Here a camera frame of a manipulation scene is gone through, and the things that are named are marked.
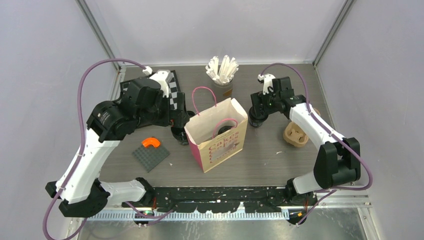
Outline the single black cup lid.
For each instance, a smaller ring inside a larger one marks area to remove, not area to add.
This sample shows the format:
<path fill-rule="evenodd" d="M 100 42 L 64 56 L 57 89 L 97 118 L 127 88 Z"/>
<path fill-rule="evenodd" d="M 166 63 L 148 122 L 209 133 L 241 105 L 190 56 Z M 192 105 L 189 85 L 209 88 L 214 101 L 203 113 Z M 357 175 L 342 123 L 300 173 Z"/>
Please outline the single black cup lid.
<path fill-rule="evenodd" d="M 218 135 L 221 135 L 221 134 L 223 134 L 223 133 L 225 133 L 225 132 L 227 132 L 227 131 L 231 130 L 232 128 L 233 128 L 233 126 L 231 126 L 231 125 L 225 125 L 225 126 L 222 126 L 222 127 L 218 130 Z"/>

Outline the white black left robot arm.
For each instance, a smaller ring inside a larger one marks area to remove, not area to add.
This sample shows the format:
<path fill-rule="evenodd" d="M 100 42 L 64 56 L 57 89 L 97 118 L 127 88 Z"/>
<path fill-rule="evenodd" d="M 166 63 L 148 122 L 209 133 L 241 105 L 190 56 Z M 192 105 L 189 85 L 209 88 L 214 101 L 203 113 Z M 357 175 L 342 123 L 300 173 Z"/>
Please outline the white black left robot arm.
<path fill-rule="evenodd" d="M 176 93 L 176 109 L 171 109 L 170 100 L 162 84 L 140 77 L 131 80 L 118 99 L 95 106 L 83 125 L 85 137 L 68 170 L 45 187 L 51 197 L 61 200 L 58 208 L 63 216 L 89 218 L 106 206 L 133 202 L 148 207 L 153 202 L 155 191 L 142 177 L 111 183 L 100 181 L 99 176 L 112 151 L 140 126 L 182 128 L 189 122 L 185 94 Z"/>

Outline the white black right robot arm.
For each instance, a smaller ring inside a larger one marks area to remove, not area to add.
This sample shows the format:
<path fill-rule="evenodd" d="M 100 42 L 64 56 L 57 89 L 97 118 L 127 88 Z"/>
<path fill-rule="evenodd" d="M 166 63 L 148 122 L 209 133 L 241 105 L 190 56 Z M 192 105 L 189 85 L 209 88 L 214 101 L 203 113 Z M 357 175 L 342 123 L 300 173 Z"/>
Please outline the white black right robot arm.
<path fill-rule="evenodd" d="M 299 205 L 314 191 L 354 182 L 361 177 L 357 156 L 360 144 L 334 131 L 307 103 L 304 95 L 296 95 L 289 77 L 259 75 L 262 90 L 250 95 L 249 124 L 260 127 L 268 116 L 281 113 L 309 137 L 318 150 L 313 170 L 287 181 L 284 197 L 291 205 Z"/>

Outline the pink cakes paper bag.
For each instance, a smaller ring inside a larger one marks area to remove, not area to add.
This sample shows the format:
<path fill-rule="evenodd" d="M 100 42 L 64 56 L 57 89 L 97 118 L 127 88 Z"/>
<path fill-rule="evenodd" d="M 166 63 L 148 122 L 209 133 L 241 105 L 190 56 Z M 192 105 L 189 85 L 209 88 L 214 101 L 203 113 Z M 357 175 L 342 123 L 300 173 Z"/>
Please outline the pink cakes paper bag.
<path fill-rule="evenodd" d="M 196 108 L 195 92 L 206 89 L 214 98 L 212 107 L 203 111 Z M 248 114 L 235 98 L 218 102 L 214 92 L 205 86 L 196 87 L 192 93 L 195 115 L 184 126 L 191 153 L 204 173 L 241 152 L 244 147 Z M 218 135 L 223 126 L 231 130 Z"/>

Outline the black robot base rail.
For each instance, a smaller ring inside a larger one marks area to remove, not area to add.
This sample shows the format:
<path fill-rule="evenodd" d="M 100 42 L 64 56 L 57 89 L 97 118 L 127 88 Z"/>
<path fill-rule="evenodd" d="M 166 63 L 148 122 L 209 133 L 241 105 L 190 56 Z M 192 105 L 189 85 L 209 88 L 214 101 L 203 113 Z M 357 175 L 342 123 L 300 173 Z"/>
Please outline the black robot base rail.
<path fill-rule="evenodd" d="M 283 187 L 154 187 L 149 202 L 130 202 L 136 208 L 155 207 L 160 213 L 234 213 L 244 207 L 246 213 L 277 213 L 281 207 L 312 207 L 318 201 L 313 193 L 290 197 Z"/>

